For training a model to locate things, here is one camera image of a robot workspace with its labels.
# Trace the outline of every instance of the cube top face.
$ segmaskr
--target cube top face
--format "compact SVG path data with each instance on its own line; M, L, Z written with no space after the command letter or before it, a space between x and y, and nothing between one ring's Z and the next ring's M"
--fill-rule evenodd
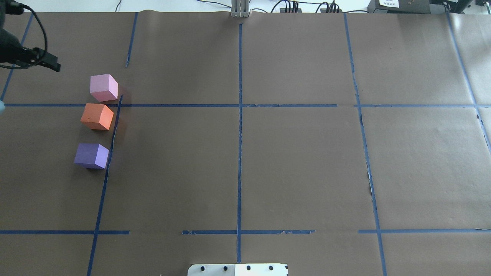
M112 101L118 98L118 83L110 75L90 77L90 94L99 102Z
M80 122L91 129L109 130L113 115L106 105L86 104Z
M109 150L99 144L80 143L74 163L85 168L102 169L106 167Z

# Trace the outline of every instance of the metal bracket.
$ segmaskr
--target metal bracket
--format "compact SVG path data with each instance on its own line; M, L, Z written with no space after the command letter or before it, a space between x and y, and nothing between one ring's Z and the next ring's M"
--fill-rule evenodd
M232 0L232 17L249 17L249 0Z
M188 276L288 276L287 264L191 265Z

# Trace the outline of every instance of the white label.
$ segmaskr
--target white label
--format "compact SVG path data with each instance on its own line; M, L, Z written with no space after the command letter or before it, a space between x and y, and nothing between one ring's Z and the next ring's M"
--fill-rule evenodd
M391 8L398 8L399 7L399 0L379 0L380 5L386 6L386 7L391 7Z

